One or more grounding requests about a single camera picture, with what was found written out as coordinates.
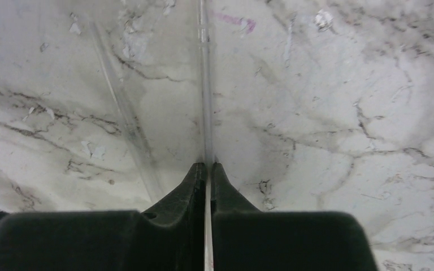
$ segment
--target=marble surface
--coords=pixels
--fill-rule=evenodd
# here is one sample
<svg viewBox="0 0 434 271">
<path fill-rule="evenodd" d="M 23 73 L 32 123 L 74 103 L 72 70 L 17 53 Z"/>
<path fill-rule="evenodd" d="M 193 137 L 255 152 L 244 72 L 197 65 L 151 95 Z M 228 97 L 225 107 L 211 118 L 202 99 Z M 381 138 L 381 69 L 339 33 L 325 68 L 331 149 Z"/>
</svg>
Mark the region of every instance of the marble surface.
<svg viewBox="0 0 434 271">
<path fill-rule="evenodd" d="M 262 210 L 351 213 L 381 270 L 434 271 L 434 0 L 211 5 L 215 148 L 231 182 Z M 315 25 L 322 9 L 329 29 Z M 200 154 L 192 11 L 169 0 L 0 7 L 0 209 L 150 205 L 89 14 L 164 190 L 180 182 Z"/>
</svg>

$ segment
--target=dark object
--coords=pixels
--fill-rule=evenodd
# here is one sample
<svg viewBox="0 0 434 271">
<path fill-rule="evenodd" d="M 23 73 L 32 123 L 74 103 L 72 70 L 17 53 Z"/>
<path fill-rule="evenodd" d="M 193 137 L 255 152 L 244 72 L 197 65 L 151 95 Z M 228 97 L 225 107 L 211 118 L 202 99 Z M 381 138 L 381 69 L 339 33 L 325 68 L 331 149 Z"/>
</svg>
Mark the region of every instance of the dark object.
<svg viewBox="0 0 434 271">
<path fill-rule="evenodd" d="M 143 213 L 20 213 L 0 221 L 0 270 L 203 270 L 206 168 Z M 361 227 L 336 212 L 263 213 L 212 169 L 214 267 L 376 271 Z"/>
</svg>

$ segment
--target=white marble tabletop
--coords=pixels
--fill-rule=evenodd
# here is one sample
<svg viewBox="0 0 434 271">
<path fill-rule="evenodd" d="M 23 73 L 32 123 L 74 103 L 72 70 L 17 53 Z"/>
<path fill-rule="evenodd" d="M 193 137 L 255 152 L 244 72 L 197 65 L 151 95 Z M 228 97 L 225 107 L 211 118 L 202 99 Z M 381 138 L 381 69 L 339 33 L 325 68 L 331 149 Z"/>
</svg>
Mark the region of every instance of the white marble tabletop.
<svg viewBox="0 0 434 271">
<path fill-rule="evenodd" d="M 434 0 L 211 5 L 215 148 L 235 187 L 262 210 L 351 213 L 381 270 L 434 271 Z M 165 192 L 182 180 L 200 153 L 191 11 L 180 0 L 0 5 L 1 210 L 151 205 L 89 14 Z"/>
</svg>

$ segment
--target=pink stain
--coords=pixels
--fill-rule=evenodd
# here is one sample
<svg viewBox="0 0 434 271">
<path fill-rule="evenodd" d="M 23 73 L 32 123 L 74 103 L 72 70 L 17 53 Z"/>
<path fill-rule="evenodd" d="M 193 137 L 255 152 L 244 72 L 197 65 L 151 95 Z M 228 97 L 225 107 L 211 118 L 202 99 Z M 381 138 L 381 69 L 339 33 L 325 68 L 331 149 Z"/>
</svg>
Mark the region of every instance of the pink stain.
<svg viewBox="0 0 434 271">
<path fill-rule="evenodd" d="M 257 25 L 257 23 L 252 19 L 239 18 L 239 17 L 235 17 L 235 16 L 231 16 L 231 15 L 227 15 L 215 11 L 210 11 L 210 14 L 214 15 L 217 19 L 224 21 L 228 24 L 242 25 L 242 21 L 245 20 L 247 22 L 247 31 L 246 31 L 247 34 L 252 33 L 252 31 L 254 31 L 255 26 Z"/>
</svg>

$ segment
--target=translucent straw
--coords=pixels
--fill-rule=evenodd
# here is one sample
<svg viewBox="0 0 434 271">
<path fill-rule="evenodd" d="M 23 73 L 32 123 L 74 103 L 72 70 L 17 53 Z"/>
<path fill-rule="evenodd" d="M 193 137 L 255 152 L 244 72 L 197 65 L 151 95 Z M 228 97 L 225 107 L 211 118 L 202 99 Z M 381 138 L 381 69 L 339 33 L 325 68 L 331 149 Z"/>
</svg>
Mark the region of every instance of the translucent straw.
<svg viewBox="0 0 434 271">
<path fill-rule="evenodd" d="M 132 108 L 132 104 L 127 98 L 124 88 L 120 83 L 112 65 L 109 56 L 106 54 L 101 35 L 96 24 L 89 23 L 90 33 L 94 39 L 99 61 L 101 62 L 102 73 L 104 74 L 109 90 L 112 94 L 119 112 L 118 122 L 125 136 L 129 153 L 136 163 L 137 170 L 144 182 L 150 201 L 156 203 L 163 197 L 162 186 L 156 174 L 155 161 L 150 153 L 150 147 L 147 143 L 144 133 L 138 124 L 138 118 Z"/>
</svg>

